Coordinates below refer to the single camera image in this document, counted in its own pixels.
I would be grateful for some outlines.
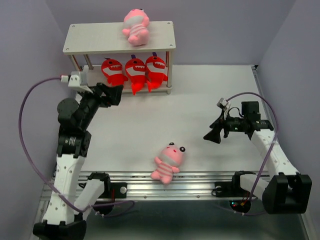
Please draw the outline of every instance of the red shark plush toy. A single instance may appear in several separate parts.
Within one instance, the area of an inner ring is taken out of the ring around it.
[[[106,58],[101,65],[101,71],[112,86],[123,85],[128,80],[122,72],[122,64],[117,60]]]
[[[125,64],[125,72],[131,80],[131,89],[133,95],[136,95],[144,86],[147,81],[146,66],[142,60],[131,55],[131,60]]]
[[[149,92],[152,89],[159,88],[163,81],[168,81],[168,69],[166,68],[165,61],[158,57],[155,52],[152,55],[145,62],[146,73],[149,78],[146,82]]]

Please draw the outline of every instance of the dark floor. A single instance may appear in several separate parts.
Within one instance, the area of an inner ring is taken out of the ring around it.
[[[228,207],[227,201],[138,202],[123,216],[101,218],[92,214],[85,240],[307,239],[299,215],[241,216],[216,204]],[[261,202],[256,201],[250,212],[262,209]]]

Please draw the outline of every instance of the shelf bottom board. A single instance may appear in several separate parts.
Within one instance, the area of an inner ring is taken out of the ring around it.
[[[91,87],[91,86],[95,86],[97,83],[104,83],[107,86],[111,87],[111,85],[109,83],[107,83],[106,77],[102,74],[100,67],[101,67],[100,65],[94,65],[93,70],[89,70],[88,65],[85,65],[83,67],[83,71],[87,73],[88,86]],[[167,87],[167,82],[164,81],[159,88],[153,89],[152,92],[167,92],[168,94],[170,94],[171,89],[172,89],[171,87]],[[131,83],[129,80],[124,83],[122,92],[123,93],[132,93]],[[138,93],[148,93],[148,92],[149,92],[148,87],[147,87],[147,85],[145,85],[142,90],[137,92],[137,94]]]

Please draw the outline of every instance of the shark mouth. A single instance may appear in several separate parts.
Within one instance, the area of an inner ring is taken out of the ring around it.
[[[165,69],[166,65],[160,61],[156,61],[153,63],[153,66],[157,69]]]
[[[118,71],[118,70],[121,70],[122,67],[121,67],[121,65],[112,65],[109,67],[109,69],[112,71]]]
[[[145,66],[141,66],[141,65],[134,65],[133,69],[135,71],[139,71],[139,72],[145,72],[146,71],[146,67]]]

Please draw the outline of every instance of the screw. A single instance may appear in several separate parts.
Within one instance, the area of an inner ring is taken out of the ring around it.
[[[120,187],[120,193],[125,194],[127,192],[127,188],[125,186]]]

